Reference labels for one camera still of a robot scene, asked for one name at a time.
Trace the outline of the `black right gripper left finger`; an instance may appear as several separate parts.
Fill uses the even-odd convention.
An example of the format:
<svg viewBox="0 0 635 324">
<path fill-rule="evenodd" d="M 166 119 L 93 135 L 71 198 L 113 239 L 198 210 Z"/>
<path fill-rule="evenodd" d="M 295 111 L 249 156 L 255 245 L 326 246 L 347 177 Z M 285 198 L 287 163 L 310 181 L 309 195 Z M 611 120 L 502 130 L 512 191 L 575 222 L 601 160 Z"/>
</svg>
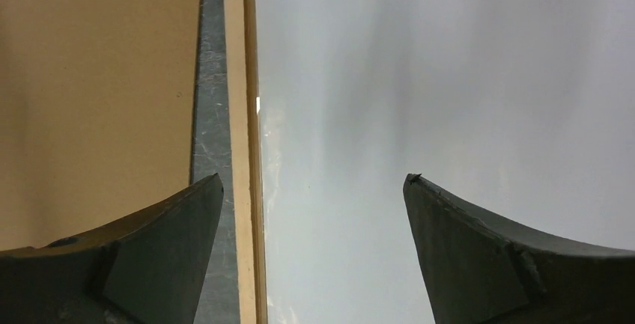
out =
<svg viewBox="0 0 635 324">
<path fill-rule="evenodd" d="M 1 253 L 3 323 L 192 323 L 224 189 L 214 174 L 41 248 Z"/>
</svg>

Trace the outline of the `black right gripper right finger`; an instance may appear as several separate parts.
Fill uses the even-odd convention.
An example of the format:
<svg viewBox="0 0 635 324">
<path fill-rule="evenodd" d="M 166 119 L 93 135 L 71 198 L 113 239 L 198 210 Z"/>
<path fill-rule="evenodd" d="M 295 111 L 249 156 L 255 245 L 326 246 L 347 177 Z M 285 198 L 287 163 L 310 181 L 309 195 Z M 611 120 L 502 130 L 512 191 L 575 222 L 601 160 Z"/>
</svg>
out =
<svg viewBox="0 0 635 324">
<path fill-rule="evenodd" d="M 437 323 L 632 323 L 634 253 L 566 239 L 418 174 L 403 194 Z"/>
</svg>

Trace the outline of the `plant window photo print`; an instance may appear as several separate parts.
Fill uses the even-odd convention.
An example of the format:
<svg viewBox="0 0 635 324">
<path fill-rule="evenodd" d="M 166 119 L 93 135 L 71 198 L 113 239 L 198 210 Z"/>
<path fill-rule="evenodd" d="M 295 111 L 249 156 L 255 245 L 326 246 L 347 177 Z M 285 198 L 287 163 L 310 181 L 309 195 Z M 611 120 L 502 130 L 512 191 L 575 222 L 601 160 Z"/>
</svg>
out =
<svg viewBox="0 0 635 324">
<path fill-rule="evenodd" d="M 270 323 L 431 323 L 402 186 L 634 247 L 634 0 L 255 0 Z"/>
</svg>

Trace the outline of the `brown fibreboard backing board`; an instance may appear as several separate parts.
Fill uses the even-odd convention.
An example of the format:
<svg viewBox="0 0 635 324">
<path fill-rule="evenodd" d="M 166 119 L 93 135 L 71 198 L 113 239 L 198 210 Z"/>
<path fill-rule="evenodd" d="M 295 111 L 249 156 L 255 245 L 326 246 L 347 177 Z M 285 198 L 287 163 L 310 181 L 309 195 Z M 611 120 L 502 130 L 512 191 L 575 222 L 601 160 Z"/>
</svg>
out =
<svg viewBox="0 0 635 324">
<path fill-rule="evenodd" d="M 1 247 L 40 247 L 190 177 L 200 0 L 1 0 Z"/>
</svg>

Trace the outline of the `golden wooden picture frame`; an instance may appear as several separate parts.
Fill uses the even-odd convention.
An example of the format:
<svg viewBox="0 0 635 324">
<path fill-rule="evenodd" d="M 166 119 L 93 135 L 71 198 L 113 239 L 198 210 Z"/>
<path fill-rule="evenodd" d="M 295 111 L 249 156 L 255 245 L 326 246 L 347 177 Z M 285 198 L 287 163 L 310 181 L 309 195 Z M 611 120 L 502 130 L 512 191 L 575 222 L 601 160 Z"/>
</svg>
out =
<svg viewBox="0 0 635 324">
<path fill-rule="evenodd" d="M 255 0 L 224 0 L 240 321 L 267 323 Z"/>
</svg>

